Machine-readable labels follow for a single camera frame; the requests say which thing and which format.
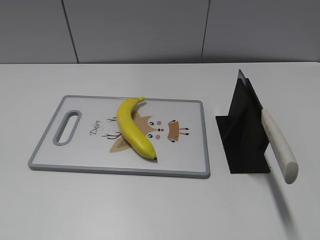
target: yellow banana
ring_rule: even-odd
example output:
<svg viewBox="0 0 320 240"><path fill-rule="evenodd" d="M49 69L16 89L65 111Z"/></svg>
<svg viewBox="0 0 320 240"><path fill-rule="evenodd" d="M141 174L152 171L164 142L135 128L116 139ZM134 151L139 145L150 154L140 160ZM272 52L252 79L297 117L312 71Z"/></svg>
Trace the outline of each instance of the yellow banana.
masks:
<svg viewBox="0 0 320 240"><path fill-rule="evenodd" d="M124 101L118 109L116 121L122 137L138 154L147 159L157 160L157 154L154 146L136 126L131 116L135 107L144 100L146 100L145 97L140 97Z"/></svg>

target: knife holder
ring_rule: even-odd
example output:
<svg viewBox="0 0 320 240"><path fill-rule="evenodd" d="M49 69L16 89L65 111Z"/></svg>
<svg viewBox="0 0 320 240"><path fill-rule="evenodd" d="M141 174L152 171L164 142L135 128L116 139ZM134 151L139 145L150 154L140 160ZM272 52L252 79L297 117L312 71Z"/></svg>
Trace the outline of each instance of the knife holder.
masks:
<svg viewBox="0 0 320 240"><path fill-rule="evenodd" d="M270 172L261 110L249 79L239 70L228 115L215 117L231 174Z"/></svg>

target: gray wall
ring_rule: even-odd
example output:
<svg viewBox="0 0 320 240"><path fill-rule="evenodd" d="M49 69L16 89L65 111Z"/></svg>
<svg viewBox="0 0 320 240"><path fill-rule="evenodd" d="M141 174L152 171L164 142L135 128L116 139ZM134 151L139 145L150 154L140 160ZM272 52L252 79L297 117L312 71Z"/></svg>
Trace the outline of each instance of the gray wall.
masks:
<svg viewBox="0 0 320 240"><path fill-rule="evenodd" d="M0 63L76 63L60 0L0 0Z"/></svg>
<svg viewBox="0 0 320 240"><path fill-rule="evenodd" d="M320 0L64 5L0 0L0 63L320 62Z"/></svg>
<svg viewBox="0 0 320 240"><path fill-rule="evenodd" d="M320 61L320 0L212 0L202 61Z"/></svg>
<svg viewBox="0 0 320 240"><path fill-rule="evenodd" d="M199 63L208 0L64 0L80 63Z"/></svg>

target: white tabletop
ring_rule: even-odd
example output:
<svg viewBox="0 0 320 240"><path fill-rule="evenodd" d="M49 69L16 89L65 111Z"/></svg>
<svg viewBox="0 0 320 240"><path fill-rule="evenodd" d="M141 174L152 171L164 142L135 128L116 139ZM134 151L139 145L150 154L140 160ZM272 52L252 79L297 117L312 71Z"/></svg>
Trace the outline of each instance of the white tabletop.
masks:
<svg viewBox="0 0 320 240"><path fill-rule="evenodd" d="M238 69L299 164L285 183L230 174L215 116ZM320 63L0 65L0 239L269 240L320 236ZM28 160L64 95L201 100L208 179L33 171Z"/></svg>

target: cutting board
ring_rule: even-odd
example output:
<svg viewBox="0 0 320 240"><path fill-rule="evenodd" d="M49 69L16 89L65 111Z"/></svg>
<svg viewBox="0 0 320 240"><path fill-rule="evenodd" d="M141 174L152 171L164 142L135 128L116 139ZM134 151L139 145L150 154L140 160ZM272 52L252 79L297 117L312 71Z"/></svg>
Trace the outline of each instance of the cutting board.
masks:
<svg viewBox="0 0 320 240"><path fill-rule="evenodd" d="M133 116L152 142L157 162L138 155L116 121L124 97L63 97L35 148L32 170L208 178L210 166L203 104L198 100L148 98ZM61 135L76 121L66 140Z"/></svg>

